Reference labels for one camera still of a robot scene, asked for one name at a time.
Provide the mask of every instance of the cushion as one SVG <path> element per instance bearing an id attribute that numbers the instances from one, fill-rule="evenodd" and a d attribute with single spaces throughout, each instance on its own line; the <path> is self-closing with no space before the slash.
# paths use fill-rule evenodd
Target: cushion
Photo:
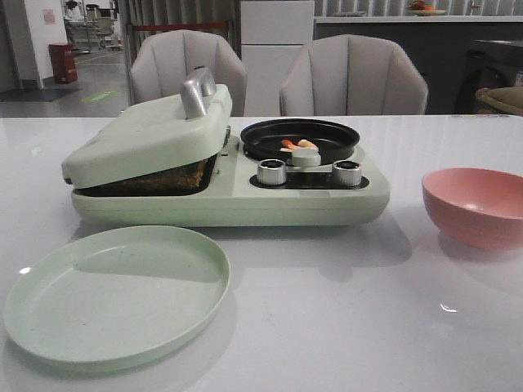
<path id="1" fill-rule="evenodd" d="M 481 88 L 476 98 L 498 112 L 523 116 L 523 87 Z"/>

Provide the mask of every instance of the nonstick pan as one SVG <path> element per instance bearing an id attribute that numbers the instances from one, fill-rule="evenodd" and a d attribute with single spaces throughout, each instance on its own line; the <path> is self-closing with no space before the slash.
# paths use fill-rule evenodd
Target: nonstick pan
<path id="1" fill-rule="evenodd" d="M 307 139 L 318 146 L 321 164 L 327 165 L 352 155 L 360 135 L 354 129 L 335 122 L 308 118 L 280 118 L 257 122 L 242 130 L 244 152 L 253 159 L 276 158 L 288 161 L 291 153 L 279 151 L 281 140 L 296 144 Z"/>

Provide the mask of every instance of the door mat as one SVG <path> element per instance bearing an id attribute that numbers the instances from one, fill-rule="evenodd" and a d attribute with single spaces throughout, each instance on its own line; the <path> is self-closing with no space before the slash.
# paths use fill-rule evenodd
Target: door mat
<path id="1" fill-rule="evenodd" d="M 104 100 L 108 100 L 109 98 L 112 98 L 113 96 L 116 96 L 119 94 L 122 90 L 104 90 L 104 91 L 98 91 L 92 96 L 88 96 L 87 98 L 83 98 L 82 102 L 102 102 Z"/>
<path id="2" fill-rule="evenodd" d="M 0 92 L 0 102 L 52 102 L 79 90 L 79 88 L 10 90 Z"/>

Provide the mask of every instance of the doorway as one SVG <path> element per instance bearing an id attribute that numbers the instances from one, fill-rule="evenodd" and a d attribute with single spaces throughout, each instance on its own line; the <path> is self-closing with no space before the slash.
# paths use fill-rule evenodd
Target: doorway
<path id="1" fill-rule="evenodd" d="M 7 32 L 7 20 L 3 8 L 3 0 L 0 0 L 0 92 L 18 88 L 18 77 L 13 58 L 11 40 Z"/>

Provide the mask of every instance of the white table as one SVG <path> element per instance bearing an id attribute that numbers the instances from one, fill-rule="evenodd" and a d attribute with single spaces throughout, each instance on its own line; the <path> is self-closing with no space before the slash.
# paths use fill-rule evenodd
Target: white table
<path id="1" fill-rule="evenodd" d="M 43 366 L 2 326 L 0 390 L 519 390 L 523 250 L 485 252 L 441 234 L 424 210 L 421 179 L 454 166 L 523 175 L 523 118 L 329 119 L 354 127 L 390 180 L 379 218 L 355 227 L 198 229 L 223 247 L 232 279 L 195 340 L 154 363 L 80 376 Z M 239 131 L 260 120 L 230 123 Z M 60 163 L 108 121 L 0 119 L 0 303 L 24 267 L 106 229 L 79 220 Z"/>

